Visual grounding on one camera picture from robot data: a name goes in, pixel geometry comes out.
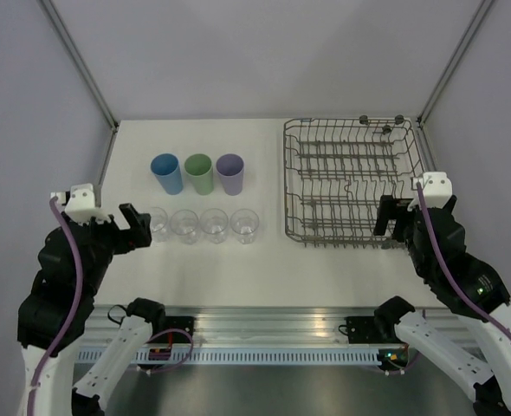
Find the green plastic cup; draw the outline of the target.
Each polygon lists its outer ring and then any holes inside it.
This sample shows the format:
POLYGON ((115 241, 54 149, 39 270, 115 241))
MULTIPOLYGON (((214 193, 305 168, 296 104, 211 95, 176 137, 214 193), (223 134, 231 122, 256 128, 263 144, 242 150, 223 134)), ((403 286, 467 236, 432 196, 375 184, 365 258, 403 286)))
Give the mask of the green plastic cup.
POLYGON ((184 169, 197 194, 205 196, 213 192, 213 165, 208 155, 192 154, 186 159, 184 169))

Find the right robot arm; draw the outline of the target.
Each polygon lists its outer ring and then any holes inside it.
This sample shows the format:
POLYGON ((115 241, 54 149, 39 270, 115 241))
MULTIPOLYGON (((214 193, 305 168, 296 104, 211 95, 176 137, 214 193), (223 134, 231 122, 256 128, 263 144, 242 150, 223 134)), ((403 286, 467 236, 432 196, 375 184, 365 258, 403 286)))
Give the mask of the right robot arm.
POLYGON ((419 277, 475 338, 484 361, 434 330, 416 309, 394 296, 374 311, 373 330, 384 342, 399 340, 448 375, 477 415, 511 415, 511 302, 501 277, 467 252, 465 229, 452 211, 456 197, 422 211, 407 198, 381 197, 374 235, 390 221, 392 237, 405 245, 419 277))

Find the blue plastic cup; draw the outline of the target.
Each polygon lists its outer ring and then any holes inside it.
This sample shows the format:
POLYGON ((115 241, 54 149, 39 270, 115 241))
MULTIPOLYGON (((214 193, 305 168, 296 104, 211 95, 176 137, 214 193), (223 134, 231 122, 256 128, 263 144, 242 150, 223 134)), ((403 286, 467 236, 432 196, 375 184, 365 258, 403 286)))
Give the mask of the blue plastic cup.
POLYGON ((169 195, 178 195, 183 189, 183 180, 178 158, 171 153, 161 153, 150 164, 151 172, 169 195))

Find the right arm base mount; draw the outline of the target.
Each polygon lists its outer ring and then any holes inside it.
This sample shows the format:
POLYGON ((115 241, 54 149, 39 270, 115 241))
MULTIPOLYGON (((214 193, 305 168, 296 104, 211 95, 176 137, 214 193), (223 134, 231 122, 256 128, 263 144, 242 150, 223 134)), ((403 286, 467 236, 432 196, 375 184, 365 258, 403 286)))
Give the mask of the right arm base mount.
POLYGON ((345 318, 348 340, 352 344, 400 344, 394 323, 382 317, 353 315, 345 318))

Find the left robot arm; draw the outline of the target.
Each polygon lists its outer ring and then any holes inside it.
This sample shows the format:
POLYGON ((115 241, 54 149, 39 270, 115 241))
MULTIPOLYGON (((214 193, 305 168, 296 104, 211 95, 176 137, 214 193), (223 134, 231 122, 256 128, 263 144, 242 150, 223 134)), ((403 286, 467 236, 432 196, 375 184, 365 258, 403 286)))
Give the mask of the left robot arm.
POLYGON ((131 204, 120 205, 128 226, 98 206, 69 214, 68 201, 49 200, 58 227, 38 254, 40 269, 18 310, 17 341, 22 347, 26 390, 24 415, 102 415, 133 356, 167 333, 165 307, 137 298, 125 308, 117 336, 90 372, 73 381, 74 363, 110 263, 116 256, 152 243, 151 217, 131 204))

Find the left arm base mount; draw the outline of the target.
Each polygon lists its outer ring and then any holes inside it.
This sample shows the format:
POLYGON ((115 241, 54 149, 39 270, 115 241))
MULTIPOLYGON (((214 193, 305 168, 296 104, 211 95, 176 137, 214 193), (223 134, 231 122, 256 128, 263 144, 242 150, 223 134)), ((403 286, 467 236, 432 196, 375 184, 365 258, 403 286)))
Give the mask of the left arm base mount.
MULTIPOLYGON (((181 329, 190 336, 195 332, 195 318, 191 315, 168 316, 165 321, 164 330, 181 329)), ((162 337, 162 342, 168 345, 189 343, 188 337, 182 333, 169 332, 162 337)))

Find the clear glass cup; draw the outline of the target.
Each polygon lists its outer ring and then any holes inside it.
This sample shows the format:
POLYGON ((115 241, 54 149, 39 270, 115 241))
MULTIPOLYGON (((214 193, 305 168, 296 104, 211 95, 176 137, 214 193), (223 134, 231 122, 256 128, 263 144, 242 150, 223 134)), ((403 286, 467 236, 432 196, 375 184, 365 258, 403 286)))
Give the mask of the clear glass cup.
POLYGON ((168 231, 168 214, 165 210, 158 207, 152 207, 149 210, 150 230, 152 234, 152 241, 155 243, 163 243, 169 238, 168 231))
POLYGON ((211 208, 202 213, 200 226, 208 241, 221 244, 228 236, 229 217, 223 210, 211 208))
POLYGON ((230 218, 231 230, 241 244, 255 242, 259 225, 259 216, 250 209, 239 209, 230 218))
POLYGON ((200 237, 198 215, 192 210, 176 211, 170 220, 171 231, 183 244, 195 244, 200 237))

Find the purple plastic cup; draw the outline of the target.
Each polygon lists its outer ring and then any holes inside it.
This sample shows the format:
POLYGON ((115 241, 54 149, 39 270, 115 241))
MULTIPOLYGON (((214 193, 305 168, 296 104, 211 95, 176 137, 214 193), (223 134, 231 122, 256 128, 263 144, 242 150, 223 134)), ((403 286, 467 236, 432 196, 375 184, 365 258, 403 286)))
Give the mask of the purple plastic cup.
POLYGON ((224 154, 217 160, 216 169, 225 193, 239 195, 243 190, 243 158, 234 153, 224 154))

